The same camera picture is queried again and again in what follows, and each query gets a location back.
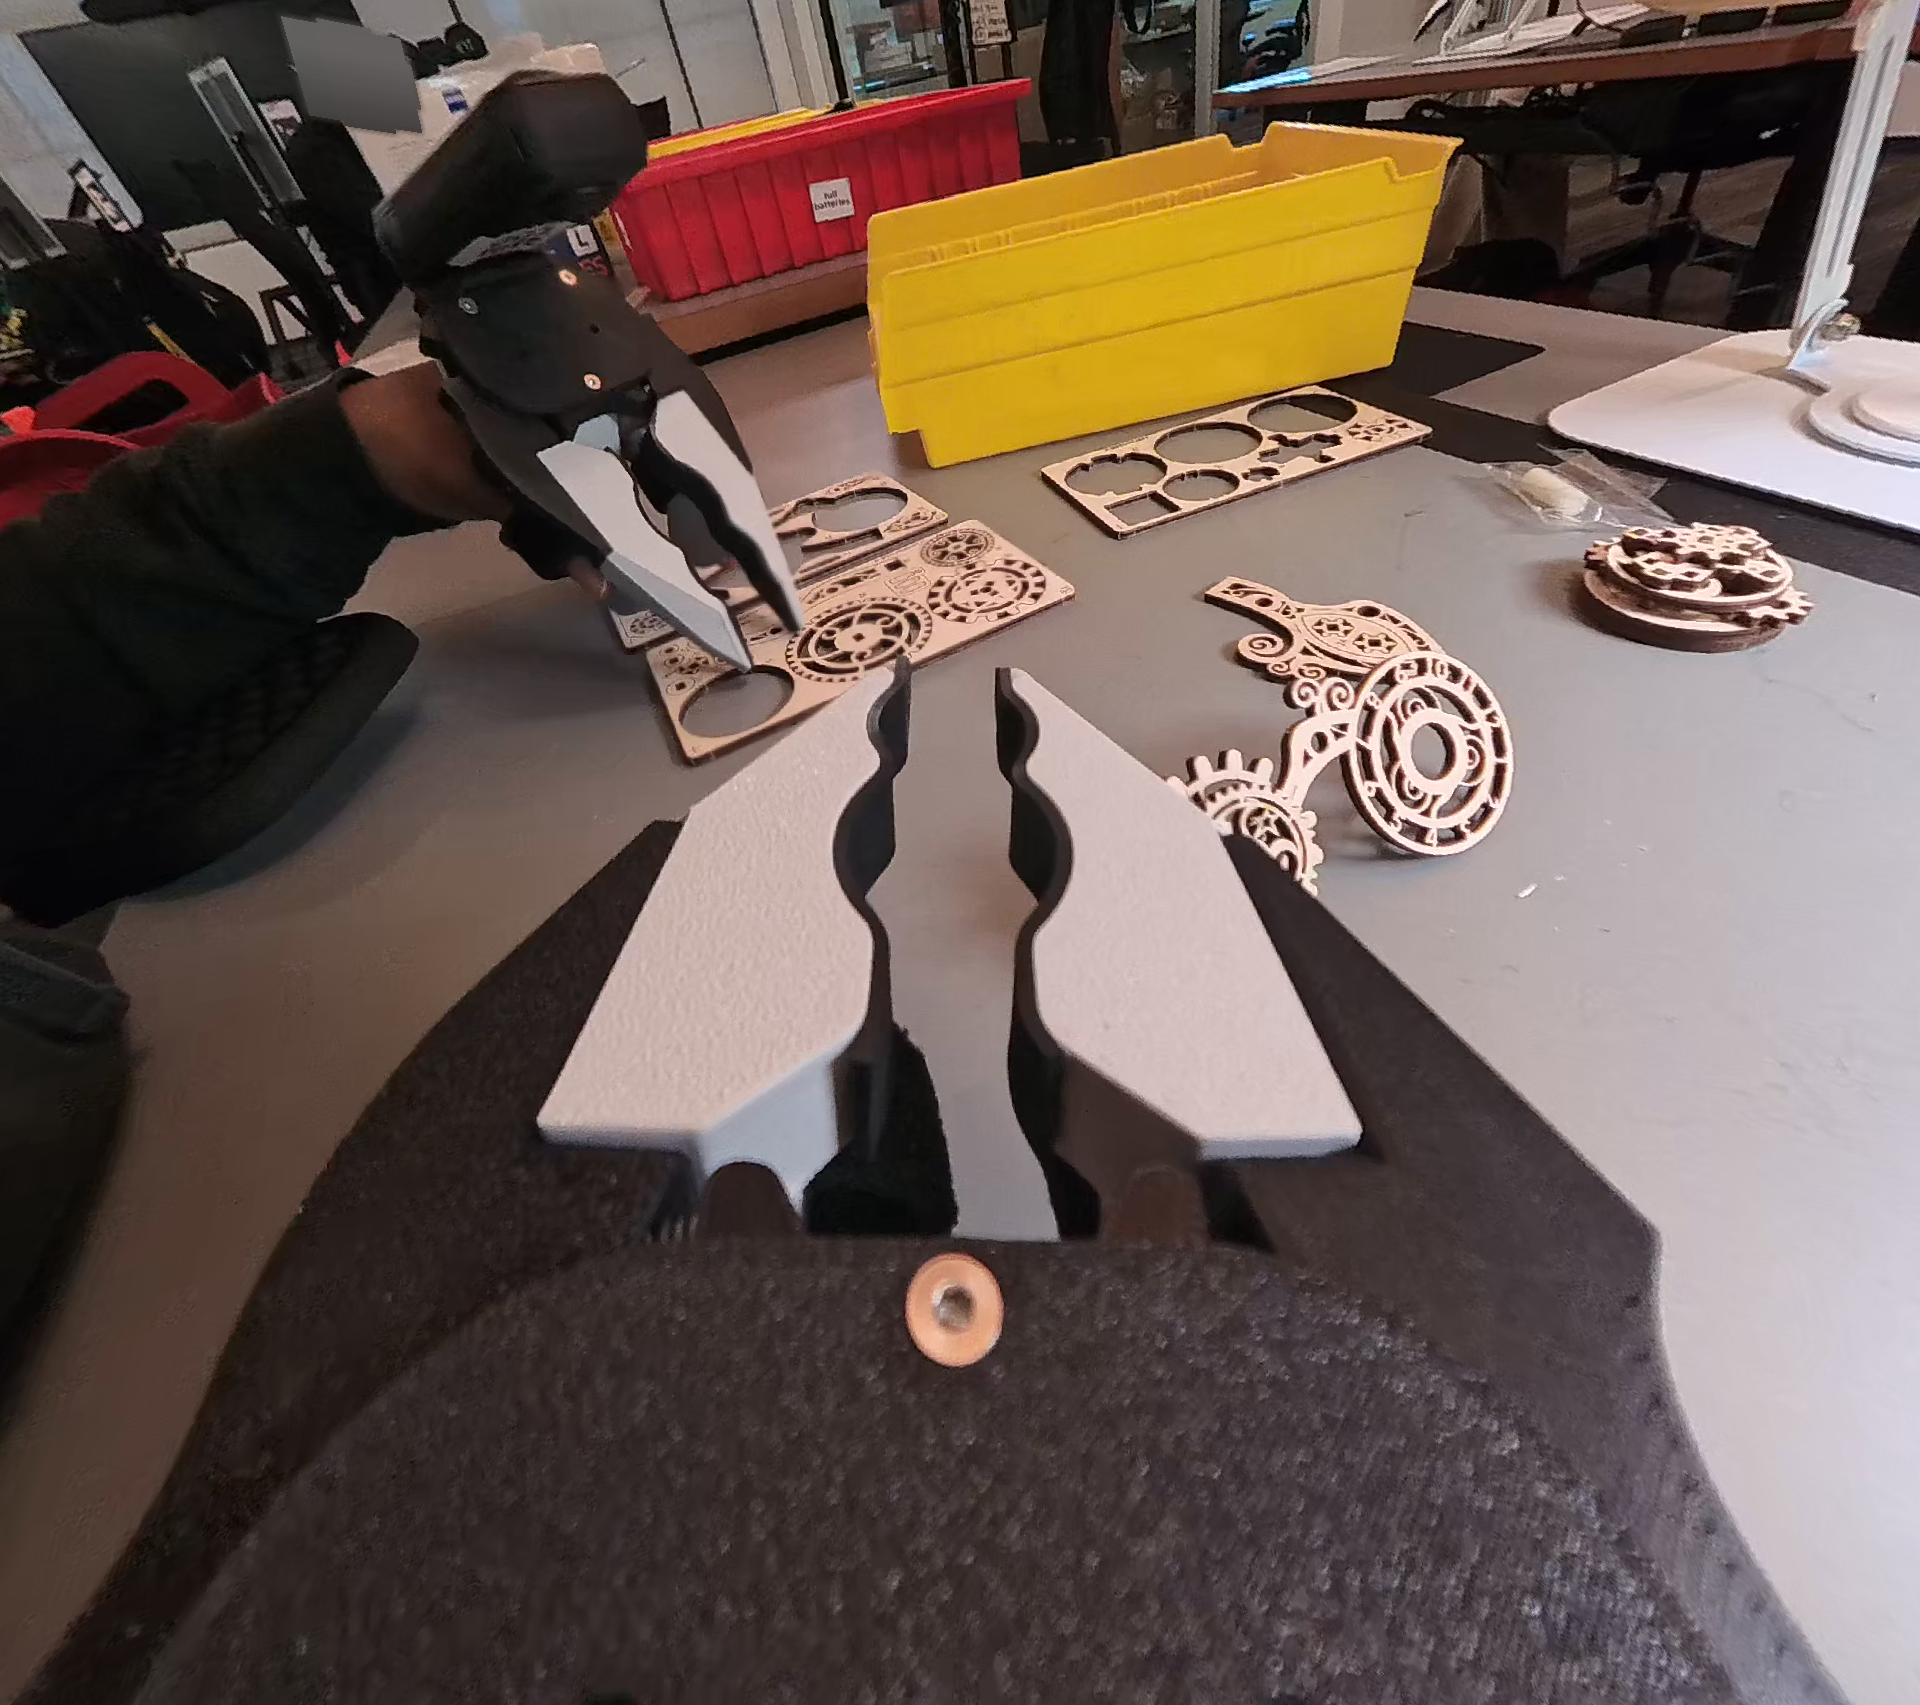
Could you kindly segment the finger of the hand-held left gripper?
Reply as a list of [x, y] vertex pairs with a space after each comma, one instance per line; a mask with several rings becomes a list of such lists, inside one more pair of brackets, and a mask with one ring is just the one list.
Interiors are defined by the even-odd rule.
[[[701, 501], [714, 534], [753, 547], [753, 479], [706, 415], [654, 415], [649, 445], [663, 454], [678, 495]], [[635, 482], [612, 452], [578, 441], [539, 452], [590, 541], [605, 554], [601, 574], [619, 607], [646, 601], [682, 637], [748, 672], [752, 655], [735, 615], [697, 579], [685, 552], [661, 534], [635, 501]]]
[[687, 391], [642, 390], [618, 415], [623, 459], [667, 530], [652, 549], [619, 540], [623, 571], [675, 630], [735, 630], [735, 615], [698, 579], [687, 538], [701, 530], [778, 614], [804, 630], [804, 608], [756, 476], [738, 446]]

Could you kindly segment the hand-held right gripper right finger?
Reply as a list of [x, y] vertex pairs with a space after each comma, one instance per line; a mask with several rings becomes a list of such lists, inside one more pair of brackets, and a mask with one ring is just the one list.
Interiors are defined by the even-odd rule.
[[1008, 1086], [1060, 1225], [1141, 1170], [1328, 1160], [1359, 1117], [1213, 823], [1016, 667], [996, 768], [1029, 911]]

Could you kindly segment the wooden part sheet mostly emptied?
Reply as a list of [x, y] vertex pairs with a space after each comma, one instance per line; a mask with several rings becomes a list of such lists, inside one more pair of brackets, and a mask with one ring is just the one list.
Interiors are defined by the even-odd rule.
[[[773, 511], [773, 528], [803, 591], [938, 526], [947, 526], [943, 509], [878, 473], [815, 488]], [[738, 614], [743, 630], [771, 630], [759, 614], [761, 596], [735, 562], [698, 567], [698, 577]], [[675, 637], [675, 630], [649, 611], [605, 611], [605, 626], [612, 644], [626, 655]]]

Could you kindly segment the wooden gear piece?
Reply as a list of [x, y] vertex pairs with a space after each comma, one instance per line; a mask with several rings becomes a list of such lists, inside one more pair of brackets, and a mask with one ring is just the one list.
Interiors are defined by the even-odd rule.
[[1195, 755], [1163, 784], [1195, 806], [1222, 838], [1252, 842], [1304, 894], [1319, 896], [1326, 855], [1316, 816], [1284, 790], [1275, 760], [1247, 760], [1237, 751]]

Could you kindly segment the wooden part sheet with gears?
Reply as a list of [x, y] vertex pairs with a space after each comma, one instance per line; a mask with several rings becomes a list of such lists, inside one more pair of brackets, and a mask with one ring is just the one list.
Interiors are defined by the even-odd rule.
[[646, 667], [685, 761], [827, 709], [869, 674], [926, 664], [1074, 599], [1070, 584], [979, 520], [936, 528], [803, 589], [804, 627], [756, 607], [745, 670], [675, 637]]

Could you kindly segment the ornate wooden clock frame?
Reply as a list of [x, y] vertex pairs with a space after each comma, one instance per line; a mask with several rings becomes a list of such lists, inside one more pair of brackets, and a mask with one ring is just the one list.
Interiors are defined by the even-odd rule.
[[1240, 577], [1202, 601], [1254, 626], [1236, 659], [1280, 686], [1292, 714], [1270, 756], [1290, 796], [1312, 811], [1335, 768], [1373, 838], [1420, 862], [1465, 855], [1499, 827], [1513, 732], [1487, 683], [1425, 627], [1377, 599], [1306, 605]]

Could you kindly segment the person's left forearm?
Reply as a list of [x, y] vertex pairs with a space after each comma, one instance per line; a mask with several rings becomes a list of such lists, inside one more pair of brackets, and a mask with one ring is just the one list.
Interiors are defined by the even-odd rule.
[[340, 614], [438, 526], [376, 483], [343, 376], [109, 465], [3, 538], [5, 761], [117, 761]]

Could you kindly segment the red plastic bin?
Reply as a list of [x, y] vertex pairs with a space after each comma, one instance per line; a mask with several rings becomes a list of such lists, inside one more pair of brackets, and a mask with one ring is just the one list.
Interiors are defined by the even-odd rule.
[[646, 166], [611, 220], [661, 303], [866, 250], [878, 214], [1019, 179], [1025, 77], [908, 95]]

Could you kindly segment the yellow plastic tote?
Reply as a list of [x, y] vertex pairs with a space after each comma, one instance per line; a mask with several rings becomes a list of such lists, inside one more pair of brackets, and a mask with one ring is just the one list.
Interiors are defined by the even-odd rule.
[[716, 146], [729, 146], [733, 141], [750, 141], [759, 136], [773, 136], [779, 132], [792, 132], [815, 122], [816, 118], [827, 118], [832, 110], [785, 110], [778, 114], [768, 114], [761, 118], [738, 118], [733, 122], [702, 128], [697, 132], [675, 132], [661, 140], [649, 140], [648, 144], [648, 170], [671, 157], [702, 154]]

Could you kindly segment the wooden sheet with round holes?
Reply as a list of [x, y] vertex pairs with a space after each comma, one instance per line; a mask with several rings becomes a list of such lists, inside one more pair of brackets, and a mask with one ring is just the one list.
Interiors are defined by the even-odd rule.
[[1431, 429], [1328, 387], [1263, 394], [1046, 465], [1043, 482], [1112, 540], [1425, 445]]

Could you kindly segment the black mesh chair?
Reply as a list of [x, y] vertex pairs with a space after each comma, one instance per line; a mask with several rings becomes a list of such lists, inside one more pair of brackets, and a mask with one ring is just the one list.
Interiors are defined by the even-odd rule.
[[240, 855], [300, 803], [411, 670], [418, 637], [343, 614], [291, 638], [64, 806], [5, 803], [5, 907], [62, 925]]

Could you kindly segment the black monitor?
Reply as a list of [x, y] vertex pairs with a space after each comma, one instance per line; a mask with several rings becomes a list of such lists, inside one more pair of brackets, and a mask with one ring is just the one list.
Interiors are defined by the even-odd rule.
[[124, 187], [143, 224], [220, 217], [184, 175], [220, 163], [221, 140], [190, 73], [224, 61], [271, 120], [300, 118], [281, 24], [359, 25], [354, 0], [84, 0], [84, 21], [30, 30], [22, 46]]

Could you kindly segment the small clear plastic bag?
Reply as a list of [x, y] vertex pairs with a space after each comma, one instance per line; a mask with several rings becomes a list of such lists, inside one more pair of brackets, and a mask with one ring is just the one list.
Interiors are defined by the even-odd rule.
[[1543, 528], [1621, 534], [1669, 526], [1658, 482], [1608, 465], [1585, 446], [1534, 461], [1502, 461], [1486, 475], [1506, 505]]

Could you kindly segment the white book stand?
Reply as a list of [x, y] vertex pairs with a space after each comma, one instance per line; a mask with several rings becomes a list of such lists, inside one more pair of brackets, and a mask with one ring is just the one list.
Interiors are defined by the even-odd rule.
[[1789, 324], [1728, 335], [1573, 399], [1573, 445], [1898, 533], [1918, 528], [1918, 347], [1859, 333], [1854, 247], [1916, 28], [1916, 0], [1863, 0]]

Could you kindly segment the long wooden table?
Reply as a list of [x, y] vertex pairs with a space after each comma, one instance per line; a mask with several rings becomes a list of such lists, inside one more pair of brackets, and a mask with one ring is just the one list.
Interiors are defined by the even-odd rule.
[[1740, 36], [1686, 36], [1623, 45], [1620, 36], [1570, 37], [1517, 53], [1453, 61], [1372, 61], [1290, 69], [1213, 94], [1215, 114], [1299, 120], [1312, 110], [1472, 94], [1532, 94], [1772, 73], [1805, 62], [1848, 62], [1864, 17], [1827, 17]]

